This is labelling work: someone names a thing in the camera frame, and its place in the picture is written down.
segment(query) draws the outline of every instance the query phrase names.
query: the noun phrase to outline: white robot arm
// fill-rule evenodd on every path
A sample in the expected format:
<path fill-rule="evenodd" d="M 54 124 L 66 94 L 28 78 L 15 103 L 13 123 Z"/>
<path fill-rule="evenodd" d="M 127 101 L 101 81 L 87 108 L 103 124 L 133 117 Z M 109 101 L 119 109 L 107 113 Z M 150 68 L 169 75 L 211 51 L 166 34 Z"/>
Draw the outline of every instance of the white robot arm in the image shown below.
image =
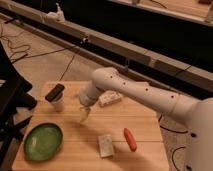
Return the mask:
<path fill-rule="evenodd" d="M 213 170 L 213 98 L 200 101 L 172 91 L 140 85 L 123 79 L 114 68 L 101 68 L 93 72 L 92 80 L 80 91 L 80 103 L 92 106 L 107 90 L 120 92 L 185 125 L 189 133 L 183 170 Z"/>

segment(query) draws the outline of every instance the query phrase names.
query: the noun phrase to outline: gray floor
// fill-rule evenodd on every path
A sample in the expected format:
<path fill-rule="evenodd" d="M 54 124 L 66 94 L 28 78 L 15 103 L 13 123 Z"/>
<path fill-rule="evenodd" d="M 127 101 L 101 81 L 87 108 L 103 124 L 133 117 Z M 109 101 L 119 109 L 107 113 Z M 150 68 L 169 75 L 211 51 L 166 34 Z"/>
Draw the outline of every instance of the gray floor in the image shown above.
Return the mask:
<path fill-rule="evenodd" d="M 13 24 L 3 24 L 3 28 L 4 35 L 16 36 L 22 33 L 20 36 L 11 37 L 10 39 L 14 43 L 14 46 L 30 44 L 31 49 L 28 51 L 29 55 L 37 55 L 40 53 L 51 52 L 63 48 L 39 36 L 36 36 L 35 34 L 23 30 L 21 27 L 15 26 Z M 8 55 L 10 55 L 11 52 L 8 49 L 6 42 L 2 41 L 2 43 Z M 66 50 L 63 52 L 54 53 L 42 57 L 25 59 L 17 62 L 15 64 L 15 67 L 28 81 L 33 84 L 33 89 L 30 91 L 30 94 L 38 98 L 45 82 L 57 81 L 60 79 L 73 54 L 74 53 L 72 51 Z M 99 67 L 103 66 L 91 60 L 88 60 L 85 57 L 76 55 L 63 80 L 89 80 L 92 71 Z M 19 111 L 19 114 L 15 118 L 16 120 L 20 120 L 20 118 L 22 119 L 26 115 L 30 115 L 30 112 L 24 109 L 19 109 Z M 182 126 L 171 121 L 169 118 L 163 118 L 161 124 L 171 129 L 179 131 L 184 130 Z M 162 130 L 162 135 L 167 150 L 168 161 L 170 163 L 170 170 L 175 170 L 171 162 L 171 155 L 174 149 L 180 146 L 185 146 L 185 135 L 169 133 L 164 130 Z M 0 171 L 8 171 L 11 169 L 11 165 L 16 155 L 18 146 L 19 142 L 14 140 L 10 147 L 8 155 L 5 157 L 4 163 L 0 168 Z M 175 163 L 178 168 L 181 168 L 183 166 L 183 161 L 184 150 L 179 150 L 175 154 Z"/>

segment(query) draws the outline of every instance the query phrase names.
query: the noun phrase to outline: green plate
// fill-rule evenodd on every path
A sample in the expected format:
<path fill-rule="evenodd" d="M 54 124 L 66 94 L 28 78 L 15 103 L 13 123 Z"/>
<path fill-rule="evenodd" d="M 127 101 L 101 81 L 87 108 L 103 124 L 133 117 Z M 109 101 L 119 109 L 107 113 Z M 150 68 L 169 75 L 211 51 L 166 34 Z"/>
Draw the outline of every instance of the green plate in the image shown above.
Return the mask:
<path fill-rule="evenodd" d="M 62 139 L 63 133 L 56 124 L 40 124 L 25 138 L 24 153 L 29 160 L 48 160 L 59 150 Z"/>

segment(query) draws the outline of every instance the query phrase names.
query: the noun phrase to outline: black cable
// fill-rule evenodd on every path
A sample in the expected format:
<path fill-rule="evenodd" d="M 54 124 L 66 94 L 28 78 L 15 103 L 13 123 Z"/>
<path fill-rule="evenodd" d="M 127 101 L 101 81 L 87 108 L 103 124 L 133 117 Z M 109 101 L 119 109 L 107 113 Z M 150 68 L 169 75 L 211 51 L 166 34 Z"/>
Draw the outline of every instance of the black cable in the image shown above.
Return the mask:
<path fill-rule="evenodd" d="M 180 149 L 185 149 L 185 148 L 186 148 L 185 146 L 179 147 L 179 148 L 176 148 L 176 149 L 172 152 L 172 163 L 173 163 L 173 165 L 174 165 L 174 167 L 175 167 L 175 169 L 176 169 L 177 171 L 180 171 L 180 169 L 178 169 L 177 165 L 175 164 L 174 155 L 175 155 L 175 153 L 176 153 L 178 150 L 180 150 Z"/>
<path fill-rule="evenodd" d="M 23 57 L 20 57 L 20 58 L 13 59 L 12 63 L 14 64 L 14 63 L 16 63 L 16 62 L 18 62 L 20 60 L 23 60 L 23 59 L 36 58 L 36 57 L 41 57 L 41 56 L 45 56 L 45 55 L 57 53 L 57 52 L 62 52 L 62 51 L 65 51 L 65 50 L 70 50 L 70 49 L 73 49 L 75 47 L 77 47 L 77 45 L 74 45 L 72 47 L 67 47 L 67 48 L 59 49 L 59 50 L 55 50 L 55 51 L 51 51 L 51 52 L 41 53 L 41 54 L 38 54 L 38 55 L 23 56 Z"/>
<path fill-rule="evenodd" d="M 159 122 L 159 125 L 160 125 L 160 121 L 162 120 L 163 118 L 163 115 L 161 115 L 159 118 L 158 118 L 158 122 Z M 172 130 L 172 129 L 169 129 L 169 128 L 166 128 L 162 125 L 160 125 L 160 128 L 166 130 L 166 131 L 169 131 L 169 132 L 172 132 L 172 133 L 176 133 L 176 134 L 187 134 L 188 131 L 176 131 L 176 130 Z"/>
<path fill-rule="evenodd" d="M 150 0 L 150 1 L 162 6 L 165 9 L 167 9 L 167 7 L 165 5 L 163 5 L 162 3 L 158 2 L 158 1 L 155 1 L 155 0 Z"/>
<path fill-rule="evenodd" d="M 12 55 L 9 58 L 11 59 L 13 56 L 20 54 L 20 53 L 24 53 L 24 55 L 22 55 L 22 57 L 27 56 L 28 55 L 27 51 L 31 48 L 31 46 L 29 44 L 24 44 L 24 45 L 14 47 L 13 42 L 8 38 L 8 37 L 18 37 L 23 33 L 23 31 L 15 36 L 10 36 L 10 35 L 6 36 L 6 35 L 4 35 L 3 24 L 1 22 L 0 22 L 0 24 L 1 24 L 0 39 L 7 42 L 7 46 L 10 49 L 10 51 L 12 52 Z"/>
<path fill-rule="evenodd" d="M 59 79 L 59 81 L 61 81 L 61 80 L 63 79 L 63 77 L 64 77 L 64 75 L 67 73 L 67 71 L 68 71 L 70 65 L 71 65 L 72 62 L 74 61 L 75 56 L 78 54 L 78 52 L 79 52 L 80 50 L 81 50 L 81 46 L 79 46 L 79 48 L 78 48 L 78 49 L 76 50 L 76 52 L 73 54 L 73 56 L 72 56 L 70 62 L 68 63 L 68 65 L 67 65 L 65 71 L 64 71 L 63 74 L 61 75 L 61 78 Z"/>

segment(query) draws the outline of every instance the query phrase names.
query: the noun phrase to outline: table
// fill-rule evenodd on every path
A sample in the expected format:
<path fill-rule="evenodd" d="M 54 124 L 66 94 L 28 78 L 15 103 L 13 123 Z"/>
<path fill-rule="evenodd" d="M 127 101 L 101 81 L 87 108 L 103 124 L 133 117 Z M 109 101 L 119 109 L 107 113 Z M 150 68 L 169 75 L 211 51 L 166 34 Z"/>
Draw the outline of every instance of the table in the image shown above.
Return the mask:
<path fill-rule="evenodd" d="M 156 113 L 123 97 L 122 101 L 104 108 L 95 104 L 89 118 L 79 124 L 77 94 L 86 82 L 60 82 L 65 86 L 63 112 L 55 112 L 44 96 L 57 82 L 48 82 L 34 110 L 26 134 L 44 122 L 59 125 L 64 139 L 59 152 L 49 161 L 32 162 L 25 159 L 23 143 L 13 163 L 13 171 L 168 171 L 169 165 L 158 126 Z M 131 152 L 123 135 L 128 128 L 134 135 L 138 149 Z M 102 159 L 97 137 L 111 134 L 114 157 Z"/>

